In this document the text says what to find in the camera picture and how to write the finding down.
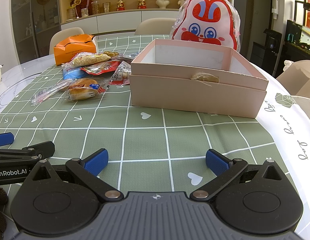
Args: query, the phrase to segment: blue textured pad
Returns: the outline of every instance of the blue textured pad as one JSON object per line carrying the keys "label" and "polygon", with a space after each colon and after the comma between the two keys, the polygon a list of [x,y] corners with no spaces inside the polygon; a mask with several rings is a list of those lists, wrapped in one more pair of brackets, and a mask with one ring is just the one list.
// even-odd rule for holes
{"label": "blue textured pad", "polygon": [[206,165],[216,176],[229,169],[229,164],[210,150],[206,152]]}
{"label": "blue textured pad", "polygon": [[84,169],[97,176],[108,164],[108,151],[103,150],[92,159],[86,161]]}
{"label": "blue textured pad", "polygon": [[0,133],[0,146],[12,144],[14,141],[14,135],[11,132]]}

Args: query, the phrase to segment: heart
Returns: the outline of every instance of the heart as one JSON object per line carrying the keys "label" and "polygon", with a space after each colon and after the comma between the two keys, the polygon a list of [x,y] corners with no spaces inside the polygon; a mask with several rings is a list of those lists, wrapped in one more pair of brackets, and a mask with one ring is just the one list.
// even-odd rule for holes
{"label": "heart", "polygon": [[195,173],[189,172],[187,175],[191,179],[192,185],[196,186],[202,181],[202,177]]}
{"label": "heart", "polygon": [[148,114],[148,113],[141,112],[141,116],[142,116],[142,119],[147,119],[147,118],[151,117],[152,115]]}

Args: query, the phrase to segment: white arrow print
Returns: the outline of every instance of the white arrow print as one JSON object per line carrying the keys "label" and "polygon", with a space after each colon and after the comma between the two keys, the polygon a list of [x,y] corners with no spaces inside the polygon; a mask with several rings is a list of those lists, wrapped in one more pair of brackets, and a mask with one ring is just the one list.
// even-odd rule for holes
{"label": "white arrow print", "polygon": [[80,121],[82,120],[82,116],[80,115],[79,118],[78,117],[74,117],[74,120],[73,121]]}

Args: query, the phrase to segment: glass cabinet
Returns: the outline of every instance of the glass cabinet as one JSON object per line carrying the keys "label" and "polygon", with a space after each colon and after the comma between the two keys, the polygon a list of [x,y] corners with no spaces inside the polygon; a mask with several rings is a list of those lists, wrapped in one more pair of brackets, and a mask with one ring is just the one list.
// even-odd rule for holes
{"label": "glass cabinet", "polygon": [[49,54],[49,43],[61,30],[58,0],[12,0],[12,25],[20,63]]}

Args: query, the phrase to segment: open cardboard box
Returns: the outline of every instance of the open cardboard box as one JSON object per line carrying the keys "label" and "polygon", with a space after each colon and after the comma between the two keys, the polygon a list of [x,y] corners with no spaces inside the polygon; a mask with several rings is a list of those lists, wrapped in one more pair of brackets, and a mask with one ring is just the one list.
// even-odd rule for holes
{"label": "open cardboard box", "polygon": [[[268,80],[234,49],[192,41],[152,41],[132,62],[134,106],[255,118]],[[207,73],[219,83],[191,80]]]}

